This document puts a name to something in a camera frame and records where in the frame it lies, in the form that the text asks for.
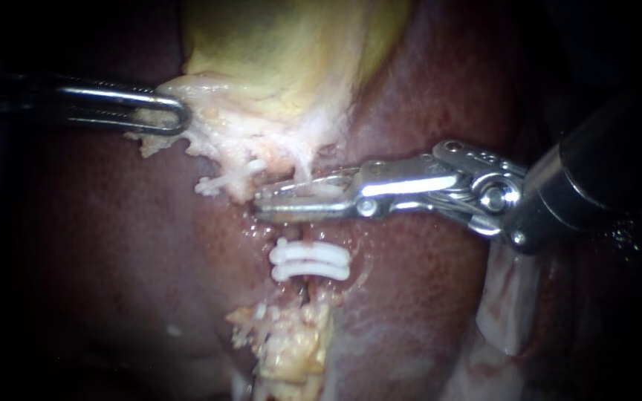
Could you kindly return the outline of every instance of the metal shaft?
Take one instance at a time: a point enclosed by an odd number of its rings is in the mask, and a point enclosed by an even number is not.
[[[637,101],[631,88],[621,91],[529,170],[524,198],[505,217],[517,251],[599,229],[642,198]]]

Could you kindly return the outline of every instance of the black shaft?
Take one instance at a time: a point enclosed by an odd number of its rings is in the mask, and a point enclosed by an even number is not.
[[[600,229],[642,199],[637,101],[632,89],[621,91],[531,167],[524,197],[505,219],[517,251]]]

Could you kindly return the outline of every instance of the metallic forceps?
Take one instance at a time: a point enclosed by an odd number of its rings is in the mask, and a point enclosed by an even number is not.
[[[371,160],[309,183],[262,186],[253,206],[258,218],[278,224],[434,212],[494,239],[502,234],[502,216],[521,198],[525,174],[490,151],[445,140],[430,154]]]
[[[140,109],[157,111],[156,118],[141,119]],[[187,129],[191,115],[179,99],[152,88],[0,68],[0,119],[173,136]]]

